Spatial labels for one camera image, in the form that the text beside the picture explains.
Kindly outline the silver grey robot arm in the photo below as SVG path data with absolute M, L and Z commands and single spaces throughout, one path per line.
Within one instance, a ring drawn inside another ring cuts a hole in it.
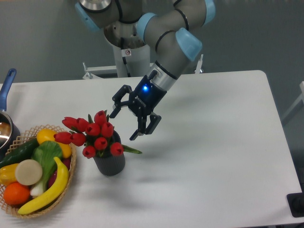
M 163 16 L 144 13 L 140 0 L 79 0 L 75 9 L 89 29 L 104 32 L 118 77 L 142 77 L 136 88 L 124 85 L 113 96 L 110 117 L 127 106 L 138 122 L 130 139 L 151 134 L 161 120 L 154 108 L 202 49 L 191 30 L 213 20 L 214 2 L 175 0 Z

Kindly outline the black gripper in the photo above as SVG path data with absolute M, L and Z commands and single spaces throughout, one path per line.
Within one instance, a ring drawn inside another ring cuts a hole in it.
M 134 141 L 138 136 L 144 134 L 152 134 L 162 119 L 160 115 L 152 111 L 166 93 L 166 91 L 154 85 L 148 76 L 144 76 L 133 91 L 129 85 L 123 85 L 112 97 L 114 109 L 109 115 L 109 118 L 115 118 L 122 107 L 128 106 L 133 114 L 137 116 L 138 123 L 137 129 L 130 137 L 130 140 Z M 122 98 L 126 94 L 130 94 L 129 99 L 122 102 Z M 146 125 L 147 116 L 150 118 L 148 125 Z

